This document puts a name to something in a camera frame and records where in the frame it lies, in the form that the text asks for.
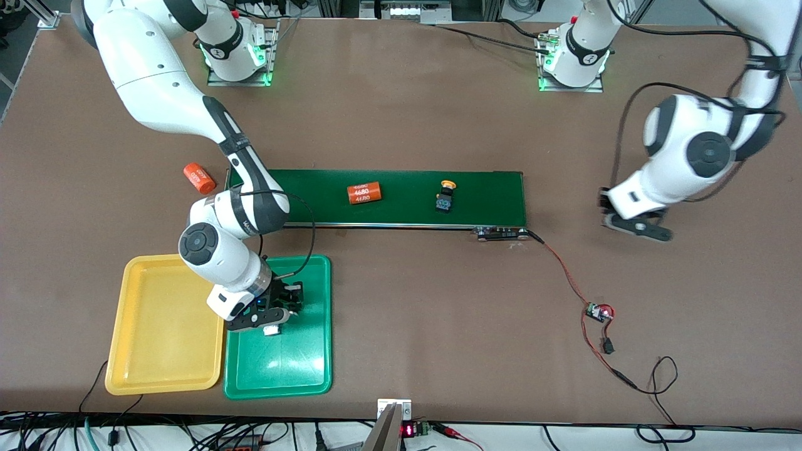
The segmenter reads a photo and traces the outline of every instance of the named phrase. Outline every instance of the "red cable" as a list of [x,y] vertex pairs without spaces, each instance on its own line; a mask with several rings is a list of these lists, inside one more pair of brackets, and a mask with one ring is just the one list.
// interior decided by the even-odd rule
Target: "red cable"
[[466,442],[468,442],[468,443],[470,443],[470,444],[474,445],[475,447],[477,447],[477,448],[481,449],[482,451],[484,451],[484,448],[482,448],[482,445],[479,445],[478,443],[476,443],[475,441],[473,441],[473,440],[471,440],[471,439],[469,439],[469,438],[465,438],[465,437],[463,437],[461,434],[460,434],[460,436],[459,436],[459,437],[457,437],[457,440],[466,441]]
[[445,435],[446,437],[454,438],[456,440],[466,441],[466,442],[474,445],[475,447],[481,449],[481,451],[484,451],[484,448],[482,448],[482,445],[479,445],[475,441],[467,438],[466,436],[462,435],[461,433],[458,433],[456,431],[456,429],[454,429],[454,428],[449,428],[449,427],[446,426],[444,428],[444,430],[443,430],[443,435]]
[[590,302],[588,302],[588,300],[585,299],[585,295],[582,294],[582,291],[579,289],[577,281],[573,279],[573,276],[571,275],[571,271],[568,269],[568,266],[565,264],[565,262],[562,261],[562,257],[560,257],[560,255],[554,249],[552,249],[552,247],[549,246],[548,244],[543,243],[543,246],[546,246],[546,249],[548,249],[549,252],[551,252],[552,255],[557,259],[557,261],[560,262],[560,265],[562,266],[562,272],[565,273],[565,278],[568,279],[568,284],[571,286],[573,292],[577,294],[577,297],[581,299],[582,302],[587,307],[590,304]]

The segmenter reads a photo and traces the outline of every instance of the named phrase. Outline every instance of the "robotic arm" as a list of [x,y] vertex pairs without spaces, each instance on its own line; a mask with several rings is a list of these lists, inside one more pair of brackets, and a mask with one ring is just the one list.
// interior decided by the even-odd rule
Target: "robotic arm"
[[[196,202],[178,245],[184,262],[215,284],[207,304],[231,322],[255,298],[283,286],[242,240],[282,228],[290,203],[230,113],[192,83],[170,39],[194,31],[215,72],[236,81],[264,64],[252,58],[260,26],[234,19],[220,0],[99,0],[77,9],[79,29],[97,46],[134,119],[157,131],[209,138],[244,181]],[[286,309],[268,310],[251,326],[289,318]]]
[[606,224],[627,233],[668,241],[670,231],[650,224],[655,212],[721,180],[736,161],[771,140],[773,110],[785,68],[799,34],[801,0],[709,0],[743,33],[762,39],[774,52],[750,43],[750,56],[734,99],[720,104],[693,95],[673,95],[646,118],[643,144],[649,161],[621,184],[602,192]]

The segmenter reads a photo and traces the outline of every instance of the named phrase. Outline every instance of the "brown table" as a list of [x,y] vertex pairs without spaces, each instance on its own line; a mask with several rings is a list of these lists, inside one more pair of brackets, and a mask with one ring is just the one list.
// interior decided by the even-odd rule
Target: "brown table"
[[[464,27],[526,43],[501,25]],[[191,41],[176,46],[201,83]],[[676,238],[659,245],[600,226],[623,104],[655,80],[720,94],[743,44],[622,30],[615,47],[604,94],[540,93],[525,52],[407,22],[303,20],[272,87],[202,89],[272,168],[523,171],[531,227],[617,310],[613,366],[646,384],[673,356],[679,381],[661,400],[682,423],[799,427],[802,118],[790,90],[771,146],[714,200],[672,208]],[[642,122],[666,94],[637,102],[622,175],[645,161]],[[0,142],[0,404],[76,410],[107,358],[125,263],[175,252],[199,198],[181,169],[197,161],[220,180],[226,161],[203,138],[137,124],[69,20],[40,33]],[[302,254],[308,233],[271,235],[268,251]],[[329,393],[234,402],[217,385],[148,395],[137,410],[367,418],[397,396],[450,421],[662,421],[583,343],[581,304],[536,242],[323,230],[316,251],[333,263]],[[131,402],[100,388],[87,409]]]

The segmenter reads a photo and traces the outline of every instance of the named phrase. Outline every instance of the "black cable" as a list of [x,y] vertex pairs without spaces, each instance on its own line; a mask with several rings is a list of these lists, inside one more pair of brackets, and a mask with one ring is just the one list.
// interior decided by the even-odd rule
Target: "black cable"
[[[657,436],[657,439],[646,438],[643,435],[642,429],[649,429],[651,432],[654,433],[654,435]],[[662,434],[660,433],[660,431],[658,431],[657,428],[655,428],[652,425],[637,425],[637,426],[635,426],[635,433],[638,434],[638,438],[639,439],[645,441],[646,443],[651,443],[652,445],[662,445],[664,451],[670,451],[669,448],[668,448],[669,444],[688,443],[689,441],[692,441],[692,440],[694,440],[696,438],[696,429],[695,428],[692,428],[692,427],[689,426],[689,427],[687,427],[686,429],[683,429],[683,430],[690,431],[691,432],[690,436],[685,437],[685,438],[669,439],[669,438],[663,437]]]
[[613,13],[613,16],[621,22],[627,28],[630,28],[635,31],[640,31],[642,33],[647,33],[649,35],[660,35],[660,36],[735,36],[741,39],[747,39],[752,41],[764,49],[773,57],[776,57],[777,54],[772,48],[772,46],[768,45],[766,41],[763,41],[760,38],[757,38],[752,35],[747,35],[741,31],[735,30],[697,30],[697,31],[662,31],[662,30],[651,30],[649,28],[643,28],[642,26],[637,26],[632,23],[627,22],[621,15],[618,14],[618,11],[613,8],[613,3],[611,0],[607,0],[607,6],[610,7],[610,11]]
[[295,423],[290,423],[293,427],[293,446],[295,447],[295,451],[298,451],[298,441],[295,440]]
[[496,22],[498,22],[498,23],[506,23],[507,25],[510,25],[512,28],[515,28],[515,31],[517,31],[518,33],[521,33],[522,35],[526,36],[527,38],[537,39],[537,36],[541,35],[541,33],[529,33],[528,31],[526,31],[523,28],[521,28],[520,26],[518,26],[517,23],[513,22],[512,20],[509,20],[508,18],[500,18],[500,19],[496,20]]
[[72,422],[72,441],[75,444],[75,451],[81,451],[81,448],[78,447],[78,418],[77,417]]
[[551,434],[549,433],[549,427],[548,427],[548,426],[546,426],[546,425],[542,425],[542,426],[543,426],[543,431],[546,433],[546,438],[548,438],[548,439],[549,439],[549,445],[551,445],[551,446],[552,446],[552,448],[554,448],[554,451],[561,451],[561,450],[560,450],[560,449],[557,447],[557,445],[554,443],[554,439],[553,439],[553,438],[551,438]]
[[57,443],[59,443],[59,438],[61,438],[61,434],[63,434],[64,431],[67,430],[67,427],[69,425],[70,425],[69,423],[64,423],[64,426],[62,426],[61,429],[59,429],[59,433],[55,434],[55,438],[53,439],[53,443],[50,443],[50,446],[47,447],[46,451],[53,451],[55,449],[55,445]]
[[131,448],[132,448],[134,451],[139,451],[139,450],[136,448],[136,444],[134,443],[134,439],[131,437],[131,433],[130,433],[130,432],[128,432],[128,425],[126,425],[125,423],[123,423],[123,429],[125,429],[125,435],[126,435],[126,436],[128,436],[128,443],[130,443],[130,444],[131,444]]
[[[103,362],[102,365],[100,365],[100,369],[98,370],[98,374],[97,374],[97,376],[95,376],[95,382],[92,382],[92,386],[89,388],[89,391],[87,392],[86,396],[84,396],[83,399],[81,400],[81,404],[78,404],[78,414],[79,415],[83,415],[83,403],[87,402],[87,399],[89,399],[89,395],[91,395],[92,391],[95,390],[95,386],[98,384],[98,380],[100,380],[100,373],[103,372],[103,369],[106,367],[107,364],[108,364],[108,360],[106,360],[105,362]],[[76,442],[75,442],[75,448],[76,449],[78,448],[77,439],[76,439]]]
[[283,423],[283,425],[284,425],[284,433],[282,435],[278,436],[278,438],[274,439],[274,440],[265,440],[265,434],[267,433],[267,429],[269,429],[270,426],[272,426],[273,424],[274,423],[270,423],[269,425],[267,425],[265,430],[261,432],[261,441],[264,443],[264,445],[271,445],[273,443],[276,443],[277,441],[279,441],[282,438],[286,437],[287,433],[290,432],[290,426],[287,423]]
[[429,25],[429,26],[433,26],[434,28],[437,28],[439,30],[449,30],[449,31],[453,31],[455,33],[460,33],[461,35],[466,35],[466,36],[470,36],[472,38],[482,39],[484,41],[488,41],[489,43],[495,43],[495,44],[499,44],[501,46],[513,47],[513,48],[516,48],[516,49],[521,49],[521,50],[526,50],[526,51],[533,51],[535,53],[540,53],[540,54],[543,54],[543,55],[547,55],[549,53],[549,51],[547,51],[546,49],[539,49],[539,48],[535,48],[535,47],[522,46],[520,44],[508,43],[506,41],[501,41],[499,39],[494,39],[494,38],[489,38],[487,36],[477,35],[476,33],[471,33],[470,31],[457,30],[456,28],[451,28],[449,26],[438,26],[438,25]]
[[316,235],[316,231],[317,231],[317,226],[316,226],[316,224],[314,222],[314,212],[312,211],[312,207],[310,207],[309,204],[307,204],[306,201],[304,201],[303,198],[298,196],[297,194],[287,193],[285,191],[281,191],[280,189],[258,189],[256,191],[249,191],[247,193],[240,193],[240,196],[253,196],[253,195],[256,195],[256,194],[283,194],[283,195],[285,195],[287,197],[292,197],[296,201],[301,202],[303,204],[303,206],[305,206],[306,209],[309,210],[309,219],[310,219],[310,222],[312,223],[312,242],[310,243],[310,246],[309,246],[309,252],[306,254],[306,258],[304,259],[303,263],[301,263],[301,266],[298,269],[296,269],[293,272],[284,274],[284,275],[279,275],[279,276],[276,277],[276,279],[281,280],[283,278],[292,277],[292,276],[298,274],[299,272],[301,272],[304,268],[306,268],[306,264],[309,263],[309,259],[312,258],[312,251],[314,250],[314,239],[315,239],[315,235]]

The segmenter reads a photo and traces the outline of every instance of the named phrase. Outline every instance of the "wire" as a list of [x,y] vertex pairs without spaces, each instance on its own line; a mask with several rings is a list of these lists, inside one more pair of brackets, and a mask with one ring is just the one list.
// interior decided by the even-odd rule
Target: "wire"
[[[107,364],[108,364],[108,360],[106,360],[105,362],[103,362],[102,365],[100,365],[100,369],[98,370],[98,374],[97,374],[97,376],[95,376],[95,382],[92,382],[92,386],[89,388],[89,391],[87,392],[86,396],[84,396],[83,399],[81,400],[81,404],[78,404],[78,414],[83,414],[83,403],[87,402],[87,399],[89,399],[89,395],[91,395],[92,391],[95,390],[95,386],[98,384],[98,380],[100,379],[100,373],[103,372],[103,369],[106,367]],[[75,442],[75,449],[78,449],[77,439],[76,439],[76,442]]]
[[512,28],[515,29],[515,31],[517,31],[518,33],[521,33],[522,35],[526,36],[527,38],[537,39],[537,36],[542,34],[542,33],[529,33],[528,31],[526,31],[523,28],[521,28],[520,26],[518,26],[517,23],[513,22],[512,20],[509,20],[508,18],[500,18],[500,19],[496,20],[496,22],[498,22],[498,23],[506,23],[507,25],[510,25]]
[[88,416],[85,416],[83,418],[83,429],[87,433],[87,439],[89,439],[89,445],[92,447],[92,449],[94,449],[95,451],[100,451],[100,449],[98,448],[98,444],[95,443],[95,438],[92,436],[92,430],[89,427],[89,417]]
[[457,440],[466,441],[466,442],[470,443],[471,445],[474,445],[475,447],[479,448],[481,451],[484,451],[484,448],[482,448],[482,445],[479,445],[479,444],[478,444],[478,443],[476,443],[475,441],[473,441],[473,440],[471,440],[471,439],[469,439],[469,438],[466,438],[466,437],[465,437],[465,436],[463,436],[462,434],[460,434],[460,436],[459,436],[459,437],[457,437]]
[[281,42],[282,39],[284,39],[284,36],[286,36],[293,28],[295,28],[298,25],[298,21],[301,20],[301,16],[303,16],[305,12],[306,12],[305,10],[298,7],[298,16],[295,18],[295,20],[293,20],[290,26],[288,26],[287,29],[284,30],[284,32],[278,36],[278,39],[276,39],[276,43],[273,44],[274,46],[277,46],[278,43]]
[[290,423],[293,427],[293,446],[295,447],[295,451],[298,451],[298,441],[295,440],[295,423]]
[[250,192],[247,192],[247,193],[240,193],[240,196],[254,196],[256,194],[283,194],[285,196],[292,197],[296,201],[301,202],[303,204],[303,206],[305,206],[306,209],[309,210],[309,219],[310,219],[310,222],[312,223],[312,242],[311,242],[311,244],[309,246],[309,252],[306,254],[306,258],[304,259],[303,263],[301,264],[301,266],[298,269],[296,269],[293,272],[277,276],[276,279],[281,280],[283,278],[292,277],[292,276],[298,274],[299,272],[301,272],[304,268],[306,268],[306,264],[309,263],[309,259],[312,258],[312,251],[314,250],[314,239],[315,239],[316,230],[317,230],[317,226],[316,226],[316,224],[314,222],[314,212],[312,211],[312,208],[309,207],[309,204],[307,204],[306,201],[303,200],[303,198],[301,198],[297,194],[287,193],[285,191],[281,191],[280,189],[258,189],[256,191],[250,191]]
[[[651,438],[646,438],[643,435],[642,429],[649,429],[651,432],[654,433],[654,435],[657,436],[657,439],[655,440],[655,439],[651,439]],[[662,434],[660,433],[660,431],[658,431],[657,428],[655,428],[652,425],[637,425],[637,426],[635,426],[635,433],[638,434],[638,438],[639,439],[645,441],[646,443],[651,443],[652,445],[662,445],[664,451],[670,451],[669,448],[668,448],[668,445],[670,443],[673,443],[673,444],[687,443],[687,442],[692,441],[693,439],[696,438],[696,429],[689,427],[689,428],[684,429],[684,430],[690,431],[691,432],[690,436],[685,437],[685,438],[667,439],[667,438],[663,437]]]
[[554,448],[554,451],[561,451],[560,448],[557,447],[557,445],[554,443],[554,439],[551,438],[551,434],[549,433],[549,427],[546,425],[542,426],[543,426],[543,432],[546,433],[546,438],[549,439],[549,445],[551,445],[552,448]]
[[128,443],[130,443],[130,444],[131,444],[131,448],[132,448],[134,451],[139,451],[139,450],[136,448],[136,444],[134,443],[134,439],[133,439],[133,438],[131,438],[131,433],[130,433],[130,432],[128,432],[128,425],[126,425],[126,424],[123,424],[123,429],[125,429],[125,435],[126,435],[126,436],[128,436]]
[[[663,393],[667,392],[669,390],[669,388],[671,388],[674,385],[674,383],[677,381],[677,379],[679,378],[679,369],[677,368],[677,363],[674,361],[674,358],[672,358],[671,356],[663,356],[663,357],[660,357],[658,359],[656,364],[654,364],[654,366],[652,367],[651,375],[650,375],[650,384],[651,384],[651,386],[653,388],[651,390],[644,390],[644,389],[640,388],[635,382],[633,382],[630,378],[628,378],[623,372],[620,372],[619,370],[613,368],[607,362],[607,359],[605,359],[604,355],[596,348],[596,346],[593,345],[593,343],[591,343],[590,338],[588,337],[587,326],[585,325],[585,318],[587,318],[586,311],[587,311],[587,307],[590,305],[590,302],[582,294],[581,290],[579,289],[579,286],[577,285],[577,281],[574,280],[573,276],[571,275],[571,271],[569,270],[568,266],[565,264],[565,261],[554,250],[554,248],[552,248],[548,243],[545,242],[545,240],[543,238],[539,237],[537,234],[535,234],[531,230],[527,230],[527,234],[530,237],[532,237],[533,239],[535,239],[536,241],[538,241],[540,244],[542,244],[557,259],[557,261],[562,266],[562,270],[565,273],[565,278],[568,280],[568,284],[571,286],[571,289],[573,290],[573,293],[583,302],[584,307],[582,308],[581,316],[580,316],[580,325],[581,325],[581,329],[582,329],[582,338],[585,341],[585,344],[587,344],[588,347],[590,348],[590,350],[593,352],[593,355],[596,356],[596,358],[601,362],[601,364],[603,364],[605,366],[605,368],[607,368],[607,370],[609,372],[613,373],[613,375],[616,376],[621,382],[623,382],[624,384],[626,384],[627,386],[629,386],[630,388],[632,388],[636,392],[643,393],[645,395],[654,396],[654,400],[657,403],[658,408],[660,409],[661,415],[663,415],[668,421],[670,421],[672,425],[676,426],[677,423],[674,421],[674,418],[672,418],[671,415],[668,413],[668,411],[666,411],[666,409],[663,407],[662,403],[660,402],[660,399],[658,398],[658,395],[662,395]],[[613,316],[613,319],[615,318],[615,310],[613,310],[613,308],[611,306],[608,306],[606,304],[602,304],[602,307],[608,307],[610,309],[611,315]],[[603,337],[605,339],[608,339],[607,331],[608,331],[608,328],[610,327],[611,322],[612,322],[612,320],[610,320],[602,328],[602,334],[603,334]],[[663,362],[667,361],[667,360],[674,367],[674,377],[671,379],[671,381],[664,388],[658,389],[657,388],[657,378],[656,378],[657,370],[660,367],[660,365]]]
[[274,439],[274,440],[265,440],[265,433],[267,433],[267,429],[270,429],[270,426],[272,426],[272,425],[273,425],[273,423],[270,423],[269,425],[267,425],[265,430],[261,432],[261,440],[265,442],[265,445],[270,445],[270,444],[276,443],[277,441],[279,441],[282,438],[286,437],[287,433],[290,431],[290,427],[288,426],[288,424],[287,423],[283,423],[285,429],[284,429],[284,433],[282,435],[278,436],[278,438]]
[[651,30],[649,28],[643,28],[642,26],[634,25],[630,22],[627,22],[624,18],[618,14],[618,11],[613,7],[612,0],[607,0],[607,6],[610,7],[610,11],[612,11],[613,16],[621,23],[623,26],[627,28],[631,28],[635,31],[640,31],[642,33],[647,33],[649,35],[660,35],[660,36],[735,36],[737,38],[748,39],[752,41],[764,49],[771,55],[776,57],[777,54],[772,48],[772,46],[768,45],[766,41],[763,41],[760,38],[757,38],[752,35],[747,35],[741,31],[735,30],[697,30],[697,31],[662,31],[662,30]]
[[451,28],[449,26],[439,26],[439,25],[428,25],[428,26],[432,26],[432,27],[437,28],[439,30],[453,31],[455,33],[460,33],[461,35],[466,35],[466,36],[470,36],[472,38],[482,39],[484,41],[488,41],[489,43],[495,43],[495,44],[499,44],[501,46],[513,47],[513,48],[516,48],[516,49],[521,49],[521,50],[526,50],[526,51],[533,51],[535,53],[540,53],[540,54],[543,54],[543,55],[547,55],[549,53],[549,51],[547,51],[546,49],[539,49],[539,48],[535,48],[535,47],[522,46],[520,44],[508,43],[506,41],[501,41],[499,39],[494,39],[494,38],[489,38],[487,36],[477,35],[476,33],[471,33],[470,31],[457,30],[456,28]]

